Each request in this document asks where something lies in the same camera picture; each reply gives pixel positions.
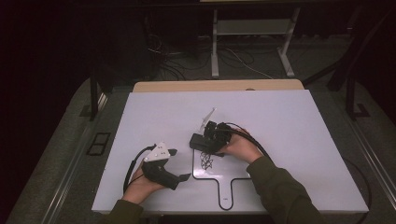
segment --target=black device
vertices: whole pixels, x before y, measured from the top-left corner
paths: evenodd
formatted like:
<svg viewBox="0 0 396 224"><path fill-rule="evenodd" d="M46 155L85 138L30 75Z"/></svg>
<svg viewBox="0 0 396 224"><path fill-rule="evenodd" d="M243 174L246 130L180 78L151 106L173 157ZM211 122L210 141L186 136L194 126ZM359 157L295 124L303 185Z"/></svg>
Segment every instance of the black device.
<svg viewBox="0 0 396 224"><path fill-rule="evenodd" d="M131 180L131 182L130 182L132 170L134 169L134 166L136 165L136 161L139 159L139 157L145 151L148 151L148 150L153 151L156 147L157 147L157 145L154 145L152 147L146 147L146 148L142 149L137 154L137 156L134 158L134 160L131 162L128 172L125 176L125 180L124 180L124 184L123 184L123 192L125 192L127 190L128 186L132 182L134 182L137 178L140 177L139 176L136 179ZM177 154L177 150L176 149L164 149L159 154L167 154L167 153L169 153L169 155L167 155L167 156L175 156ZM191 174L184 174L184 175L176 176L176 175L173 175L173 174L167 172L165 170L164 166L168 161L169 161L168 159L158 159L155 161L150 161L148 159L148 157L146 157L144 159L144 162L142 165L142 171L143 171L144 176L147 179L151 180L152 182L161 184L166 188L175 190L177 188L178 183L187 181L190 178Z"/></svg>
<svg viewBox="0 0 396 224"><path fill-rule="evenodd" d="M238 134L244 138L246 138L249 142L254 144L262 155L266 156L268 159L271 160L268 153L265 149L260 145L256 139L253 138L249 133L243 133L233 129L229 124L234 125L240 129L240 126L233 124L233 123L220 123L217 124L213 121L209 121L204 130L204 135L194 133L190 140L190 148L196 149L199 151L203 151L206 154L216 155L216 156L224 156L223 153L218 153L222 147L226 146L231 141L232 134Z"/></svg>

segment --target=dark background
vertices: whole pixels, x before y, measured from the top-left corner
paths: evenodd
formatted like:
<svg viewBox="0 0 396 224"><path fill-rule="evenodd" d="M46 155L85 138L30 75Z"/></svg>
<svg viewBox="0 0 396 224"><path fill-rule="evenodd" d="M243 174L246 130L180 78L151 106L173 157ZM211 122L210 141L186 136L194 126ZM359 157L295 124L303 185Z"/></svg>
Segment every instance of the dark background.
<svg viewBox="0 0 396 224"><path fill-rule="evenodd" d="M147 34L161 35L171 44L194 43L198 35L211 35L212 14L209 10L136 13L128 9L80 9L68 1L0 4L0 223L3 223L81 83L91 73L98 76L104 91L111 91L114 85L150 80L155 66L149 59ZM297 37L345 34L354 7L353 4L303 7L295 34ZM288 7L280 8L278 13L272 11L273 15L280 15L282 9ZM261 15L251 10L221 14L229 18ZM396 86L394 15L357 65L365 74L362 82L375 85L371 93L377 95L375 99L387 108L393 120L396 108L389 97L395 98ZM149 24L143 20L145 16L150 17Z"/></svg>

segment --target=white tabletop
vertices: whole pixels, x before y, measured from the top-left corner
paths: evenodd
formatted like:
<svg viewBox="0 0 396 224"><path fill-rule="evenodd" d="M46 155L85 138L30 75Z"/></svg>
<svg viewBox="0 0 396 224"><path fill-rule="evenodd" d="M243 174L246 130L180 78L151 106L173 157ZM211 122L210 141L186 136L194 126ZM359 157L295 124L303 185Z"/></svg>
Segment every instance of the white tabletop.
<svg viewBox="0 0 396 224"><path fill-rule="evenodd" d="M306 187L320 212L368 211L309 91L131 93L92 210L108 213L113 208L122 196L131 160L154 143L164 141L178 150L165 165L169 172L192 173L189 141L212 107L217 111L211 120L246 128L278 167L287 169ZM193 177L176 190L155 192L142 205L147 214L265 213L251 180L236 179L231 185L233 206L229 211L219 206L217 181Z"/></svg>

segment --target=gray carpet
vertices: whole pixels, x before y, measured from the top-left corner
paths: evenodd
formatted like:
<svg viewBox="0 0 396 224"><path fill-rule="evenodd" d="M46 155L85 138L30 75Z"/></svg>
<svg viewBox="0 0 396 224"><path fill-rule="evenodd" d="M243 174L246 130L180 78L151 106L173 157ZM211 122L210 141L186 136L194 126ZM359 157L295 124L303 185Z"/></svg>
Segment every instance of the gray carpet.
<svg viewBox="0 0 396 224"><path fill-rule="evenodd" d="M240 59L256 70L273 78L286 78L275 52L281 43L280 39L265 37L255 40L253 43L248 39L246 42L242 41L235 44L232 41L220 40L219 79L265 78L264 75L247 69L227 49L231 49ZM347 36L332 36L329 39L303 37L293 40L288 55L297 75L296 78L305 79L337 61L343 55L349 43L350 40ZM210 56L210 52L207 51L208 47L210 47L209 43L203 41L202 46L200 46L202 53L198 56L190 56L185 53L169 55L168 59L172 62L168 61L166 64L176 68L186 79L210 79L210 61L207 60ZM307 86L307 88L311 91L340 154L348 160L346 165L363 198L367 203L369 201L372 203L371 211L362 223L393 223L396 220L396 212L373 174L369 163L362 155L360 142L349 125L344 110L345 90L328 92L325 85L329 78L330 76L323 77ZM177 80L177 77L167 70L161 70L155 80ZM85 105L89 104L90 100L88 81L81 85L8 223L38 223L42 220L70 160L75 155L78 144L81 143L80 137L89 125L92 126L92 133L89 138L83 139L86 142L84 153L81 154L78 161L70 188L60 206L61 209L59 213L54 213L53 220L54 223L95 223L102 217L100 214L92 212L91 207L128 92L128 89L115 89L113 93L108 94L105 108L95 121L89 122L88 118L79 116L80 111ZM394 172L396 164L393 162L396 158L396 151L394 150L396 148L395 126L361 86L357 88L356 101L363 104L371 115L369 118L358 119L357 124L361 127L378 158L383 162L389 174L392 175L391 178L396 179L396 173ZM110 140L105 153L102 156L86 155L85 151L88 150L97 133L110 133ZM365 183L364 178L367 178L369 186ZM325 215L325 218L329 223L349 224L357 223L362 216L363 214ZM163 223L242 223L241 220L262 223L260 216L253 219L251 217L250 219L248 217L242 217L242 219L216 217L211 220L200 219L199 217L163 217L162 219Z"/></svg>

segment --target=right hand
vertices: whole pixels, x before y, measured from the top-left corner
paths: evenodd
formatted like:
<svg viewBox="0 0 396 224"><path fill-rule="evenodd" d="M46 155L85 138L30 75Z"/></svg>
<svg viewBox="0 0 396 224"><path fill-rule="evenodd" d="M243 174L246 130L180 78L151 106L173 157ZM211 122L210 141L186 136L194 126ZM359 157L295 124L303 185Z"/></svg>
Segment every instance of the right hand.
<svg viewBox="0 0 396 224"><path fill-rule="evenodd" d="M248 134L245 130L237 130L241 133ZM259 157L263 156L262 153L254 146L253 143L249 142L246 138L233 133L231 136L230 143L224 146L219 153L226 153L235 156L237 159L246 161L251 164Z"/></svg>

